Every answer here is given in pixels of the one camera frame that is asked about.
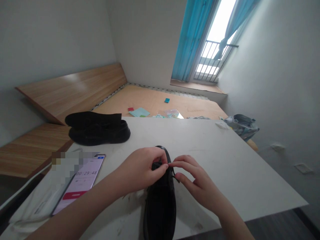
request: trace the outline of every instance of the balcony railing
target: balcony railing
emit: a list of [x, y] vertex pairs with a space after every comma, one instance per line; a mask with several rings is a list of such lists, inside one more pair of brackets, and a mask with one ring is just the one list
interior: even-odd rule
[[204, 48], [201, 53], [196, 71], [194, 73], [195, 80], [215, 82], [219, 72], [221, 71], [225, 61], [227, 60], [230, 51], [234, 47], [239, 47], [233, 44], [227, 44], [224, 49], [222, 58], [220, 60], [214, 60], [214, 56], [219, 51], [219, 42], [206, 40]]

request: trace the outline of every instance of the gray bag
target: gray bag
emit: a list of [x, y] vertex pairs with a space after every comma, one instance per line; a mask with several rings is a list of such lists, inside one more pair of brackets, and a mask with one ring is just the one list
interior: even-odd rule
[[224, 120], [229, 127], [232, 129], [245, 141], [247, 142], [253, 135], [259, 131], [256, 125], [256, 120], [249, 118], [242, 114], [236, 114], [230, 116]]

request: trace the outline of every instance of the shoe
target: shoe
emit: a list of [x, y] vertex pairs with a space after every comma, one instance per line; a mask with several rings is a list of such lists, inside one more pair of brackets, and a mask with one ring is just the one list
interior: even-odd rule
[[115, 114], [100, 114], [95, 112], [79, 112], [72, 113], [66, 116], [65, 123], [74, 127], [75, 129], [85, 129], [86, 127], [92, 124], [100, 124], [100, 123], [120, 123], [121, 121], [121, 113]]
[[[165, 150], [168, 163], [171, 162]], [[161, 166], [161, 162], [152, 164], [152, 170]], [[143, 219], [143, 235], [145, 240], [172, 239], [176, 226], [176, 197], [174, 194], [174, 171], [169, 167], [166, 173], [148, 188], [146, 207]]]
[[[99, 114], [106, 116], [97, 117], [97, 115], [87, 115], [86, 113], [73, 115], [74, 119], [69, 118], [68, 120], [68, 123], [74, 126], [69, 130], [69, 137], [74, 142], [84, 146], [96, 146], [106, 143], [123, 143], [130, 138], [130, 129], [127, 122], [121, 120], [121, 114], [111, 114], [111, 116]], [[75, 116], [86, 116], [87, 118], [81, 121], [81, 119], [76, 120]]]

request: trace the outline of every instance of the smartphone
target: smartphone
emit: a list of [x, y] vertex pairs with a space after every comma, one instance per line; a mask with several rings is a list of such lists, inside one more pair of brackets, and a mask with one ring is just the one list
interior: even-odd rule
[[69, 185], [59, 199], [51, 216], [56, 215], [58, 212], [92, 188], [105, 157], [105, 154], [95, 155], [88, 161], [86, 165], [84, 165], [75, 175], [73, 175]]

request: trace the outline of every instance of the window sill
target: window sill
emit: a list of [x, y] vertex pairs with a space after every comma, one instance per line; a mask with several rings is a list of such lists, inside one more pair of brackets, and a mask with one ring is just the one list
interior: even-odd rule
[[171, 79], [170, 85], [208, 91], [208, 92], [215, 92], [220, 94], [226, 94], [223, 91], [221, 91], [220, 88], [218, 88], [216, 85], [207, 85], [207, 84], [200, 84], [200, 83], [193, 83], [193, 82], [181, 82], [174, 79]]

